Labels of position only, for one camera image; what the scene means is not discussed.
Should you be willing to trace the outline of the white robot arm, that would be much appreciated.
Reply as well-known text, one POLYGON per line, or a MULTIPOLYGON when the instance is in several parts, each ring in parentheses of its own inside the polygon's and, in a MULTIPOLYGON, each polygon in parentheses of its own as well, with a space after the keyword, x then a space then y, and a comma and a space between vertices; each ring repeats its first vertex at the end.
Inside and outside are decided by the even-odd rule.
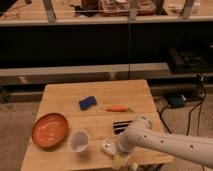
POLYGON ((116 139, 116 149, 124 156, 136 147, 166 153, 213 169, 213 139, 157 132, 145 116, 136 117, 116 139))

